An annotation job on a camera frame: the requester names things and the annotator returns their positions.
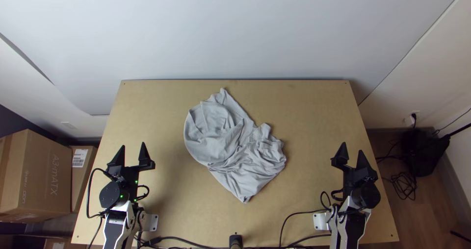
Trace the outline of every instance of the metal bracket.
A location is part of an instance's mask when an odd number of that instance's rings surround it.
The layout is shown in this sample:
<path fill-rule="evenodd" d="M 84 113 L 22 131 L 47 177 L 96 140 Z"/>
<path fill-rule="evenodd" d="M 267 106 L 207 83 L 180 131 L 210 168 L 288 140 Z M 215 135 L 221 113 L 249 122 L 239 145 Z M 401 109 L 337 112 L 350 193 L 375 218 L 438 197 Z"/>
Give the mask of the metal bracket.
<path fill-rule="evenodd" d="M 141 212 L 140 222 L 142 224 L 142 231 L 156 231 L 158 225 L 157 214 L 147 214 L 145 211 Z"/>
<path fill-rule="evenodd" d="M 330 231 L 329 224 L 327 223 L 328 219 L 331 217 L 330 212 L 326 211 L 323 213 L 314 213 L 314 228 L 316 230 L 328 230 Z"/>

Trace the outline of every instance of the black cable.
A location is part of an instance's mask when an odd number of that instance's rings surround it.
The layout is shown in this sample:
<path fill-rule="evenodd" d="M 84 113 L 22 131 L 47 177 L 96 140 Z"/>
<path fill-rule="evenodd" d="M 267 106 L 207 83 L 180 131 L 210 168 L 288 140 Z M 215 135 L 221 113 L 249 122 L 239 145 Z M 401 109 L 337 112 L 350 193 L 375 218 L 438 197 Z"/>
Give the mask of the black cable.
<path fill-rule="evenodd" d="M 435 130 L 433 133 L 432 133 L 432 136 L 435 136 L 435 135 L 438 135 L 440 133 L 440 131 L 442 131 L 443 129 L 447 128 L 448 126 L 450 126 L 451 124 L 455 123 L 458 119 L 460 119 L 462 116 L 466 115 L 468 112 L 471 111 L 471 107 L 463 114 L 461 114 L 458 118 L 456 118 L 455 120 L 453 120 L 452 122 L 450 122 L 448 125 L 444 126 L 443 128 L 439 128 L 437 130 Z"/>
<path fill-rule="evenodd" d="M 102 222 L 103 222 L 103 217 L 100 217 L 100 225 L 98 225 L 98 229 L 97 229 L 97 231 L 95 232 L 95 235 L 93 235 L 92 241 L 91 241 L 90 244 L 88 245 L 88 248 L 87 248 L 87 249 L 90 249 L 90 247 L 92 247 L 92 243 L 93 243 L 93 241 L 95 240 L 95 238 L 97 237 L 97 234 L 98 234 L 98 232 L 100 231 L 100 228 L 102 227 Z"/>
<path fill-rule="evenodd" d="M 397 196 L 401 200 L 416 200 L 416 189 L 418 187 L 415 177 L 410 176 L 405 172 L 400 172 L 392 175 L 390 179 L 385 177 L 382 178 L 392 184 Z"/>
<path fill-rule="evenodd" d="M 313 211 L 295 212 L 295 213 L 289 214 L 288 217 L 286 217 L 285 221 L 283 222 L 283 225 L 281 226 L 280 242 L 279 242 L 279 244 L 278 244 L 278 247 L 281 248 L 281 237 L 282 237 L 282 235 L 283 235 L 283 229 L 285 228 L 286 221 L 287 221 L 291 216 L 298 215 L 298 214 L 316 213 L 316 212 L 322 212 L 322 211 L 327 211 L 327 210 L 326 210 L 326 209 L 318 209 L 318 210 L 313 210 Z"/>
<path fill-rule="evenodd" d="M 347 210 L 347 211 L 339 212 L 338 215 L 342 216 L 342 215 L 348 215 L 348 214 L 355 214 L 355 213 L 360 212 L 364 209 L 365 209 L 365 207 L 360 207 L 360 208 L 353 209 L 353 210 Z"/>
<path fill-rule="evenodd" d="M 87 189 L 87 208 L 86 208 L 86 212 L 87 212 L 87 218 L 91 219 L 91 218 L 94 218 L 94 217 L 101 217 L 104 213 L 104 211 L 98 213 L 98 214 L 95 214 L 95 215 L 92 215 L 90 216 L 90 212 L 89 212 L 89 204 L 90 204 L 90 188 L 92 186 L 92 178 L 93 178 L 93 174 L 95 173 L 95 171 L 101 171 L 104 175 L 106 175 L 108 178 L 112 179 L 112 180 L 115 180 L 107 171 L 101 169 L 101 168 L 95 168 L 93 169 L 92 173 L 90 174 L 90 178 L 88 179 L 88 189 Z"/>
<path fill-rule="evenodd" d="M 322 200 L 322 195 L 327 196 L 327 200 L 329 201 L 329 206 L 326 206 L 324 204 L 324 201 Z M 330 202 L 330 198 L 329 198 L 329 195 L 327 194 L 327 192 L 325 191 L 322 191 L 322 193 L 320 193 L 320 203 L 322 204 L 322 206 L 325 208 L 325 209 L 329 209 L 330 206 L 332 206 L 332 203 Z"/>
<path fill-rule="evenodd" d="M 158 244 L 160 243 L 162 240 L 168 240 L 168 239 L 172 239 L 172 240 L 177 240 L 177 241 L 180 241 L 180 242 L 184 242 L 184 243 L 187 243 L 189 245 L 193 245 L 193 246 L 196 246 L 196 247 L 199 247 L 199 248 L 203 248 L 203 249 L 219 249 L 219 248 L 215 248 L 215 247 L 209 247 L 209 246 L 204 246 L 204 245 L 200 245 L 200 244 L 197 244 L 197 243 L 194 243 L 192 241 L 188 241 L 188 240 L 185 240 L 183 238 L 180 238 L 180 237 L 175 237 L 175 236 L 167 236 L 167 237 L 157 237 L 157 238 L 153 238 L 147 242 L 144 242 L 142 244 L 142 246 L 150 246 L 150 245 L 154 245 L 154 244 Z"/>
<path fill-rule="evenodd" d="M 338 193 L 343 193 L 343 188 L 339 189 L 339 190 L 334 190 L 330 193 L 330 196 L 332 197 L 333 200 L 335 201 L 339 201 L 339 202 L 343 202 L 343 198 L 338 198 L 335 196 L 335 194 L 338 194 Z"/>
<path fill-rule="evenodd" d="M 147 196 L 149 195 L 149 192 L 150 192 L 150 190 L 149 190 L 149 187 L 148 187 L 148 186 L 146 186 L 146 185 L 140 185 L 140 186 L 137 186 L 137 188 L 140 188 L 140 187 L 143 187 L 143 188 L 147 189 L 147 193 L 143 194 L 142 196 L 138 196 L 138 197 L 136 197 L 136 201 L 139 201 L 139 200 L 142 200 L 142 199 L 144 199 L 145 197 L 147 197 Z"/>
<path fill-rule="evenodd" d="M 401 141 L 397 141 L 395 144 L 393 144 L 393 145 L 391 146 L 391 148 L 389 149 L 388 153 L 386 153 L 385 156 L 383 156 L 383 157 L 376 157 L 376 160 L 377 160 L 376 163 L 379 164 L 379 163 L 381 163 L 382 161 L 384 161 L 384 160 L 390 158 L 389 155 L 391 154 L 391 151 L 394 149 L 394 147 L 396 147 L 397 145 L 399 145 L 400 142 L 401 142 Z"/>
<path fill-rule="evenodd" d="M 412 127 L 412 129 L 415 129 L 417 124 L 417 115 L 415 113 L 412 113 L 411 116 L 414 118 L 414 126 Z"/>
<path fill-rule="evenodd" d="M 147 245 L 147 246 L 144 246 L 144 241 L 142 241 L 140 238 L 137 238 L 134 236 L 134 239 L 137 241 L 137 248 L 142 248 L 142 247 L 149 247 L 149 248 L 153 248 L 153 249 L 160 249 L 158 247 L 155 247 L 155 246 L 151 246 L 151 245 Z"/>
<path fill-rule="evenodd" d="M 325 236 L 331 236 L 331 234 L 318 234 L 318 235 L 313 235 L 313 236 L 308 236 L 308 237 L 305 237 L 299 241 L 296 241 L 294 243 L 291 243 L 290 245 L 287 246 L 287 248 L 290 248 L 290 247 L 293 247 L 303 241 L 306 241 L 306 240 L 309 240 L 309 239 L 312 239 L 312 238 L 317 238 L 317 237 L 325 237 Z"/>

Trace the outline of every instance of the power outlet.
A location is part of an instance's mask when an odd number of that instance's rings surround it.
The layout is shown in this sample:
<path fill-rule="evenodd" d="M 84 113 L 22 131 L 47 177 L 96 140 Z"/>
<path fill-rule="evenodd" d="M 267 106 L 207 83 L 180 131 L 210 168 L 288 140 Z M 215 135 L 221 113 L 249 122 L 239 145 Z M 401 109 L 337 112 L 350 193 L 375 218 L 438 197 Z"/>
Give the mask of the power outlet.
<path fill-rule="evenodd" d="M 417 123 L 419 122 L 419 119 L 420 119 L 420 111 L 419 110 L 415 110 L 415 111 L 412 111 L 407 117 L 405 117 L 402 122 L 404 123 L 404 125 L 406 127 L 413 127 L 414 124 L 417 125 Z"/>

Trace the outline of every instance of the electrical cord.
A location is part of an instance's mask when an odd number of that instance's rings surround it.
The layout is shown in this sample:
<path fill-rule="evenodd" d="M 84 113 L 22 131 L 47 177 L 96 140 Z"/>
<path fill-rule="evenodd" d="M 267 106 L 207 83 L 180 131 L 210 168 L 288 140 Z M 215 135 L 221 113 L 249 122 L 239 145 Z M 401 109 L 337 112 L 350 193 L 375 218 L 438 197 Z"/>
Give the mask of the electrical cord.
<path fill-rule="evenodd" d="M 443 129 L 447 128 L 448 126 L 450 126 L 451 124 L 455 123 L 458 119 L 460 119 L 462 116 L 466 115 L 468 112 L 471 111 L 471 107 L 463 114 L 461 114 L 458 118 L 456 118 L 455 120 L 453 120 L 452 122 L 450 122 L 448 125 L 444 126 L 443 128 L 439 128 L 437 130 L 435 130 L 433 133 L 432 133 L 432 136 L 436 136 L 440 133 L 440 131 L 442 131 Z"/>
<path fill-rule="evenodd" d="M 150 192 L 150 190 L 149 190 L 149 187 L 148 187 L 148 186 L 146 186 L 146 185 L 140 185 L 140 186 L 137 186 L 137 188 L 140 188 L 140 187 L 143 187 L 143 188 L 147 189 L 147 193 L 143 194 L 142 196 L 138 196 L 138 197 L 136 197 L 136 201 L 139 201 L 139 200 L 142 200 L 142 199 L 144 199 L 145 197 L 147 197 L 147 196 L 149 195 L 149 192 Z"/>
<path fill-rule="evenodd" d="M 93 178 L 93 174 L 96 172 L 96 171 L 101 171 L 104 175 L 106 175 L 108 178 L 110 178 L 111 180 L 113 181 L 116 181 L 116 179 L 113 178 L 113 176 L 111 176 L 107 171 L 101 169 L 101 168 L 95 168 L 93 169 L 92 173 L 90 174 L 90 178 L 88 179 L 88 189 L 87 189 L 87 207 L 86 207 L 86 212 L 87 212 L 87 218 L 91 219 L 91 218 L 94 218 L 94 217 L 102 217 L 103 214 L 105 213 L 105 211 L 102 211 L 98 214 L 94 214 L 92 216 L 90 216 L 90 211 L 89 211 L 89 205 L 90 205 L 90 188 L 92 186 L 92 178 Z"/>
<path fill-rule="evenodd" d="M 97 234 L 98 234 L 98 232 L 100 231 L 100 228 L 102 227 L 102 222 L 103 222 L 103 217 L 100 217 L 100 225 L 98 225 L 98 229 L 97 229 L 97 231 L 95 232 L 95 235 L 93 235 L 92 241 L 91 241 L 90 244 L 88 245 L 87 249 L 90 249 L 90 247 L 92 247 L 92 243 L 93 243 L 93 241 L 95 240 L 95 238 L 97 237 Z"/>
<path fill-rule="evenodd" d="M 197 243 L 194 243 L 192 241 L 189 241 L 189 240 L 185 240 L 183 238 L 180 238 L 180 237 L 175 237 L 175 236 L 166 236 L 166 237 L 157 237 L 157 238 L 153 238 L 147 242 L 144 242 L 142 244 L 142 246 L 150 246 L 150 245 L 154 245 L 154 244 L 158 244 L 160 243 L 162 240 L 168 240 L 168 239 L 172 239 L 172 240 L 177 240 L 177 241 L 180 241 L 180 242 L 184 242 L 184 243 L 187 243 L 189 245 L 193 245 L 193 246 L 196 246 L 196 247 L 199 247 L 199 248 L 203 248 L 203 249 L 219 249 L 219 248 L 215 248 L 215 247 L 209 247 L 209 246 L 204 246 L 204 245 L 200 245 L 200 244 L 197 244 Z"/>
<path fill-rule="evenodd" d="M 290 245 L 287 246 L 287 248 L 291 248 L 291 247 L 295 246 L 296 244 L 299 244 L 303 241 L 306 241 L 306 240 L 309 240 L 309 239 L 312 239 L 312 238 L 325 237 L 325 236 L 331 236 L 331 234 L 318 234 L 318 235 L 308 236 L 308 237 L 305 237 L 305 238 L 303 238 L 301 240 L 298 240 L 294 243 L 291 243 Z"/>
<path fill-rule="evenodd" d="M 324 201 L 322 200 L 322 196 L 323 196 L 324 194 L 325 194 L 325 196 L 327 197 L 327 200 L 329 201 L 329 206 L 326 206 L 326 205 L 324 204 Z M 325 209 L 327 209 L 327 210 L 329 210 L 329 207 L 332 206 L 332 203 L 330 202 L 330 198 L 329 198 L 329 195 L 327 194 L 327 192 L 322 191 L 322 193 L 320 193 L 320 203 L 321 203 L 322 206 L 323 206 Z"/>
<path fill-rule="evenodd" d="M 335 194 L 338 194 L 338 193 L 343 193 L 343 188 L 339 189 L 339 190 L 334 190 L 330 193 L 330 196 L 332 197 L 333 200 L 335 201 L 339 201 L 339 202 L 342 202 L 343 201 L 343 198 L 338 198 L 335 196 Z"/>
<path fill-rule="evenodd" d="M 416 189 L 418 187 L 415 177 L 412 177 L 405 172 L 400 172 L 392 175 L 390 179 L 385 177 L 382 177 L 382 179 L 392 184 L 397 196 L 401 200 L 416 200 Z"/>
<path fill-rule="evenodd" d="M 384 161 L 384 160 L 386 160 L 386 159 L 388 159 L 388 158 L 399 158 L 400 155 L 390 156 L 390 154 L 391 154 L 392 150 L 394 149 L 394 147 L 396 147 L 397 145 L 399 145 L 400 142 L 401 142 L 401 141 L 398 141 L 398 142 L 394 143 L 394 144 L 391 146 L 391 148 L 389 149 L 388 153 L 386 153 L 385 156 L 376 157 L 376 160 L 377 160 L 376 163 L 379 164 L 379 163 L 381 163 L 382 161 Z"/>
<path fill-rule="evenodd" d="M 298 215 L 298 214 L 309 214 L 309 213 L 317 213 L 317 212 L 323 212 L 323 211 L 327 211 L 328 209 L 318 209 L 318 210 L 313 210 L 313 211 L 303 211 L 303 212 L 295 212 L 295 213 L 291 213 L 288 215 L 288 217 L 286 217 L 285 221 L 283 222 L 283 225 L 281 226 L 281 231 L 280 231 L 280 242 L 278 244 L 278 247 L 281 248 L 281 237 L 283 235 L 283 229 L 285 228 L 285 224 L 286 224 L 286 221 L 291 217 L 291 216 L 294 216 L 294 215 Z"/>

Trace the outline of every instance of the cardboard box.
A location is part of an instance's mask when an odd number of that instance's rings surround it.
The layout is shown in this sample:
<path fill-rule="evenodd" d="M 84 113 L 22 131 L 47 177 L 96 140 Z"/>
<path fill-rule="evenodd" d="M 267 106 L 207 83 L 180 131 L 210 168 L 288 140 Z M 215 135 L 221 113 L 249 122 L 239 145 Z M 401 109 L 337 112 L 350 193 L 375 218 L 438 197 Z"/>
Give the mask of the cardboard box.
<path fill-rule="evenodd" d="M 70 148 L 73 155 L 72 212 L 79 212 L 98 149 L 93 146 L 70 146 Z"/>
<path fill-rule="evenodd" d="M 87 245 L 71 244 L 69 239 L 48 238 L 44 249 L 86 249 Z"/>
<path fill-rule="evenodd" d="M 29 129 L 0 138 L 0 221 L 70 213 L 72 150 Z"/>

